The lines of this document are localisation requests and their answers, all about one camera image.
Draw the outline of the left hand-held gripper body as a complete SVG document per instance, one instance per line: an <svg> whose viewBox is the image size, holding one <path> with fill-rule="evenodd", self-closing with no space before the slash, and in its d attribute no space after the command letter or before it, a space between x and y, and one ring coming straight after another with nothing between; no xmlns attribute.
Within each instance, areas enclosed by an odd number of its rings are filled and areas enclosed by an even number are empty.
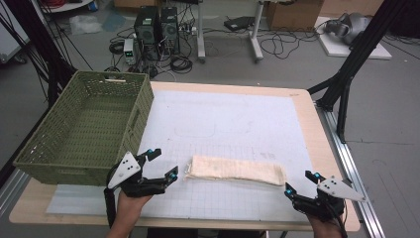
<svg viewBox="0 0 420 238"><path fill-rule="evenodd" d="M143 177L143 168L139 166L131 152L127 152L123 159L111 168L104 188L109 227L112 227L116 219L115 190L118 187L129 197L142 197L165 192L166 187L147 184L147 179Z"/></svg>

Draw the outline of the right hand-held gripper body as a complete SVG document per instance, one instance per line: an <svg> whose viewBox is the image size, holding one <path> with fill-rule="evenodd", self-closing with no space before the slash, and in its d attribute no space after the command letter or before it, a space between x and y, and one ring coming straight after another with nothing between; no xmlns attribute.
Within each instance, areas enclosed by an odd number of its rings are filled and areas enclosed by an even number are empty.
<svg viewBox="0 0 420 238"><path fill-rule="evenodd" d="M321 221L339 218L345 209L345 200L366 201L367 199L350 187L350 181L339 180L334 176L324 178L316 184L317 196L306 197L297 193L291 200L295 210L318 217Z"/></svg>

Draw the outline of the green woven plastic basket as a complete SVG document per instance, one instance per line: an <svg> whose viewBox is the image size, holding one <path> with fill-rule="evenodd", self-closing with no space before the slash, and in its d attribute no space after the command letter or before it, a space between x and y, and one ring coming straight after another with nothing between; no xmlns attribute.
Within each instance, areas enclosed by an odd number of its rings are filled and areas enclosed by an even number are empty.
<svg viewBox="0 0 420 238"><path fill-rule="evenodd" d="M103 185L139 150L153 101L144 73L78 71L14 166L41 183Z"/></svg>

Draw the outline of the beige cloth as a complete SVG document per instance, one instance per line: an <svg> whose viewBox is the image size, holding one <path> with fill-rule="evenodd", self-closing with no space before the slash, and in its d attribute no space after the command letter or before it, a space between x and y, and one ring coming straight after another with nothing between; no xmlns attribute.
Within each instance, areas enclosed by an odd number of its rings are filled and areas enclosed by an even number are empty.
<svg viewBox="0 0 420 238"><path fill-rule="evenodd" d="M286 174L279 164L209 156L193 156L186 176L195 179L241 179L283 186Z"/></svg>

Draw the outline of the person's right hand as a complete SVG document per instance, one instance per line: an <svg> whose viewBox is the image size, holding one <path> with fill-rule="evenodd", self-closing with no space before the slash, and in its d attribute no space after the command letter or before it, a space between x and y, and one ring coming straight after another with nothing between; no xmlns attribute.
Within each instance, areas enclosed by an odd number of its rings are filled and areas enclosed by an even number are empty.
<svg viewBox="0 0 420 238"><path fill-rule="evenodd" d="M307 218L312 226L314 238L344 238L343 230L339 225L342 218L325 222L312 215L308 215Z"/></svg>

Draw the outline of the person's left hand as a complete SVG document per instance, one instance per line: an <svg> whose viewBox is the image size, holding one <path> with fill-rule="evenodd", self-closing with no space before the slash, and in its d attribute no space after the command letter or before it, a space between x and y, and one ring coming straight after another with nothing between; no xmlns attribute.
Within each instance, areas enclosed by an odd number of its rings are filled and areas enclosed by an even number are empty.
<svg viewBox="0 0 420 238"><path fill-rule="evenodd" d="M151 195L129 197L125 192L119 194L115 225L132 229L141 216L143 207L152 199Z"/></svg>

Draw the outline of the white grid mat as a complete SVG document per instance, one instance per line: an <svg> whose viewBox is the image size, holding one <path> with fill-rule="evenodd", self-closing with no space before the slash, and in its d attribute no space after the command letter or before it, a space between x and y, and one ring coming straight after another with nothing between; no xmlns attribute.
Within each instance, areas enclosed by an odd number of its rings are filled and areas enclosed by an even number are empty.
<svg viewBox="0 0 420 238"><path fill-rule="evenodd" d="M304 176L312 163L289 96L158 90L140 146L142 151L155 148L161 154L145 165L145 177L160 178L173 167L179 174L145 205L143 220L305 221L281 186L189 177L195 156L277 164L299 193L316 193Z"/></svg>

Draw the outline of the grey bench power supply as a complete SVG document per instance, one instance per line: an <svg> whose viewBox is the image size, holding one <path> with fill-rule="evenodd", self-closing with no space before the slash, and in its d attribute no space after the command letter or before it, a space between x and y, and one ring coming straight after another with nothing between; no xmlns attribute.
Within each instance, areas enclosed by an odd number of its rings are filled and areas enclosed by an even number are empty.
<svg viewBox="0 0 420 238"><path fill-rule="evenodd" d="M136 63L137 59L133 39L126 39L124 41L123 54L128 65L134 65Z"/></svg>

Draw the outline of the black metal stand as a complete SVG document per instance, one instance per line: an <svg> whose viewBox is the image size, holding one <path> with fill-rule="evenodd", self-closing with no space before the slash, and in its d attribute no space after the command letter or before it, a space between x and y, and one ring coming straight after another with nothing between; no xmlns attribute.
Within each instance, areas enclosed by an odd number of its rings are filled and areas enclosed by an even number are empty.
<svg viewBox="0 0 420 238"><path fill-rule="evenodd" d="M44 90L44 93L49 107L52 107L76 73L76 68L59 52L31 0L3 2L28 36L32 46L24 43L23 38L5 18L0 17L0 23L29 57L39 80L48 85L48 90Z"/></svg>
<svg viewBox="0 0 420 238"><path fill-rule="evenodd" d="M408 2L409 0L383 0L354 47L373 48ZM310 94L325 89L323 96L316 101L316 105L324 111L331 112L335 103L340 101L336 132L342 142L346 142L345 127L351 84L367 59L363 54L349 55L332 77L308 89Z"/></svg>

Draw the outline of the black computer tower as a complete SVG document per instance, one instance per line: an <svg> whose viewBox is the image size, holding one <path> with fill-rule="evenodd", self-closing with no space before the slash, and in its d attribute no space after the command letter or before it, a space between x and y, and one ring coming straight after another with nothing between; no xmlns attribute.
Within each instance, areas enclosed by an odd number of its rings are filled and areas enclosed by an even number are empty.
<svg viewBox="0 0 420 238"><path fill-rule="evenodd" d="M157 60L157 24L158 7L141 6L137 15L134 29L142 56L145 60Z"/></svg>
<svg viewBox="0 0 420 238"><path fill-rule="evenodd" d="M172 55L178 55L179 34L176 7L163 7L160 12L160 22L164 38L165 49Z"/></svg>

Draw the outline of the white power strip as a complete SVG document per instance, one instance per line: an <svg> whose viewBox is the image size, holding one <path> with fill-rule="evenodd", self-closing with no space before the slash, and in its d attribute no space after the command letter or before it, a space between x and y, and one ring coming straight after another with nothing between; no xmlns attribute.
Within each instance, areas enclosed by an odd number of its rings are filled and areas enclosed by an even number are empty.
<svg viewBox="0 0 420 238"><path fill-rule="evenodd" d="M197 28L190 25L180 26L178 31L191 36L197 35Z"/></svg>

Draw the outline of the white desk leg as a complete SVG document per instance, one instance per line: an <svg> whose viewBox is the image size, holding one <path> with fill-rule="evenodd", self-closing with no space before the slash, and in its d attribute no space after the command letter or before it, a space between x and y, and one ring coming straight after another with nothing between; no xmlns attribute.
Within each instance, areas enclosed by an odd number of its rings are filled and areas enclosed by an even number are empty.
<svg viewBox="0 0 420 238"><path fill-rule="evenodd" d="M205 62L206 53L205 53L205 44L203 36L203 9L202 4L203 0L197 0L197 10L198 10L198 26L197 26L197 55L200 62Z"/></svg>
<svg viewBox="0 0 420 238"><path fill-rule="evenodd" d="M253 30L250 32L250 41L253 47L256 61L263 59L263 53L260 47L260 43L258 41L258 32L259 32L262 14L263 14L263 0L257 0L254 27L253 27Z"/></svg>

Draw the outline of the white floor board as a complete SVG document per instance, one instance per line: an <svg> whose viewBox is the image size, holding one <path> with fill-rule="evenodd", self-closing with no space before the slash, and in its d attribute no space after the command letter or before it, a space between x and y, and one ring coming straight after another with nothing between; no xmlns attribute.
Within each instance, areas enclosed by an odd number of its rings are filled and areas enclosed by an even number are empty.
<svg viewBox="0 0 420 238"><path fill-rule="evenodd" d="M391 60L392 55L380 43L377 43L373 48L354 47L353 49L346 45L341 39L336 37L333 33L326 33L325 26L330 20L329 17L318 17L315 22L316 32L319 34L319 41L325 53L329 57L347 58L353 53L363 54L369 60Z"/></svg>

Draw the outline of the clear plastic bag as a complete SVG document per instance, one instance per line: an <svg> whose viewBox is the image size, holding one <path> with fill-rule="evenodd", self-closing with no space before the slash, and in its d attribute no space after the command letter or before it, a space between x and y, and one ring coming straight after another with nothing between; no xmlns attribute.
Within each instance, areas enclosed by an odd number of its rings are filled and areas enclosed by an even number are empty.
<svg viewBox="0 0 420 238"><path fill-rule="evenodd" d="M94 16L79 15L71 17L69 25L74 35L94 34L102 31L102 25Z"/></svg>

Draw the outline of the grey rounded device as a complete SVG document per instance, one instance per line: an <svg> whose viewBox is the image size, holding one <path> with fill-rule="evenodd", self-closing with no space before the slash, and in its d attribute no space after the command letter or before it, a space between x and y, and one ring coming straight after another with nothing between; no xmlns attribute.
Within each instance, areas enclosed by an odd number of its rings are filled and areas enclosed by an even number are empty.
<svg viewBox="0 0 420 238"><path fill-rule="evenodd" d="M328 20L325 32L333 33L349 46L368 27L370 21L371 18L361 13L344 13L338 19Z"/></svg>

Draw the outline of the flat black box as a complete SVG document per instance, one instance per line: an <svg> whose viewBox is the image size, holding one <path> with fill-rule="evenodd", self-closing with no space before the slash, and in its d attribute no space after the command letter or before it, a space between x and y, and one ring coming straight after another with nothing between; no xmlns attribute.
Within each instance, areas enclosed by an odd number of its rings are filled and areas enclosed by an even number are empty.
<svg viewBox="0 0 420 238"><path fill-rule="evenodd" d="M254 24L254 17L239 17L235 19L229 19L224 22L224 26L232 32L244 30L251 27Z"/></svg>

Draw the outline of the brown cardboard box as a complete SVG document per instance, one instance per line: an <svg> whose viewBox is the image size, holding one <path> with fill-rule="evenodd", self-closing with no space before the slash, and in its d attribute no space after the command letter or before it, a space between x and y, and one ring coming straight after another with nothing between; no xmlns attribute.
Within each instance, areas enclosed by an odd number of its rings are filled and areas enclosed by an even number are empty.
<svg viewBox="0 0 420 238"><path fill-rule="evenodd" d="M266 21L271 30L312 32L324 0L286 0L270 2Z"/></svg>

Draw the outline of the white cabinet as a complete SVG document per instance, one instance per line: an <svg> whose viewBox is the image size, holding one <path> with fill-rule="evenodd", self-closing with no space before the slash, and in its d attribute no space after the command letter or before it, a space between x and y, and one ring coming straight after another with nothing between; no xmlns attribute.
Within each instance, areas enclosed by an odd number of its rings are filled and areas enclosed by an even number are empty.
<svg viewBox="0 0 420 238"><path fill-rule="evenodd" d="M24 43L29 41L28 36L21 28L13 13L3 0L0 0L0 63L11 60L21 49L21 46L12 36L16 34Z"/></svg>

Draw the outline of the aluminium rail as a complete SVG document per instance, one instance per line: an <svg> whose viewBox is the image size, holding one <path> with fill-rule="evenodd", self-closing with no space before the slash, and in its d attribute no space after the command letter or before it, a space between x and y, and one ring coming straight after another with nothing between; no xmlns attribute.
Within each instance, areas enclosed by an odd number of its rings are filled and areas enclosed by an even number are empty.
<svg viewBox="0 0 420 238"><path fill-rule="evenodd" d="M352 182L352 188L365 197L365 201L356 201L356 214L360 225L369 238L385 238L382 226L378 220L368 192L354 162L351 150L346 142L342 142L336 132L337 119L333 112L316 108L327 136L331 139L332 149L337 155L338 168L342 175Z"/></svg>

